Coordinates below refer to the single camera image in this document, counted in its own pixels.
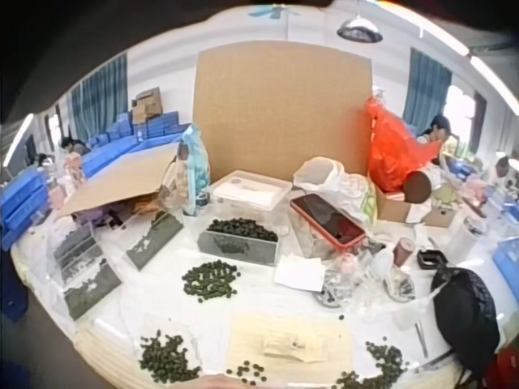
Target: black bag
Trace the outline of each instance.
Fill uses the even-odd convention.
[[[434,298],[435,316],[441,335],[453,348],[464,368],[455,387],[474,381],[481,386],[487,367],[494,361],[495,348],[500,342],[494,299],[483,280],[468,269],[439,269],[431,289],[445,283],[447,284]],[[465,370],[470,370],[471,375],[461,383]]]

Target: red smartphone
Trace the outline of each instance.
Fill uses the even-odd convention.
[[[290,201],[290,206],[338,250],[361,241],[366,233],[318,194],[306,194]]]

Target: table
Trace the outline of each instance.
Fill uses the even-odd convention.
[[[449,229],[425,228],[428,235],[442,244],[453,235],[463,216],[464,209]],[[197,343],[198,358],[205,374],[224,372],[231,323],[236,314],[271,314],[295,318],[322,318],[337,320],[339,313],[320,306],[310,293],[288,289],[272,282],[274,268],[241,263],[236,264],[242,277],[233,286],[239,293],[231,300],[216,299],[208,304],[198,304],[196,298],[182,291],[180,277],[190,268],[215,257],[202,254],[195,245],[190,228],[196,221],[186,218],[184,228],[162,248],[155,258],[137,272],[125,259],[117,242],[110,239],[111,232],[100,230],[97,240],[107,255],[110,265],[118,273],[123,284],[105,297],[78,322],[74,323],[62,307],[58,290],[46,277],[45,231],[54,223],[55,212],[39,227],[35,227],[15,244],[11,255],[22,281],[35,293],[40,303],[75,348],[101,376],[116,387],[157,387],[147,372],[139,369],[139,338],[143,326],[160,326],[171,332],[185,332]],[[414,230],[405,224],[379,221],[373,232],[382,233],[386,239],[396,242],[400,237],[414,238]],[[484,241],[474,247],[470,260],[459,266],[476,271],[485,281],[495,300],[499,323],[519,311],[504,278],[491,259],[495,249],[493,242]],[[298,252],[294,232],[281,240],[279,254]],[[416,261],[408,261],[405,271],[411,274],[417,294],[428,294],[432,273],[421,271]],[[377,374],[371,356],[366,353],[365,342],[382,343],[387,336],[389,344],[398,347],[410,372],[402,376],[395,387],[448,387],[453,386],[459,375],[457,364],[448,355],[449,346],[444,342],[435,325],[432,305],[422,318],[429,357],[425,358],[414,328],[399,331],[392,320],[392,312],[399,309],[397,303],[381,307],[376,315],[347,314],[344,320],[354,334],[352,349],[354,367],[362,376]]]

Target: red plastic bag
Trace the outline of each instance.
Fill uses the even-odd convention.
[[[366,110],[374,120],[369,174],[384,192],[402,190],[407,175],[426,165],[440,153],[440,142],[420,143],[404,121],[370,98]]]

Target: window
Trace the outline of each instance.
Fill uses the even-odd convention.
[[[465,157],[467,153],[475,110],[476,103],[472,97],[455,85],[448,87],[444,115],[451,122],[454,139],[458,139],[456,150],[452,152],[457,157]]]

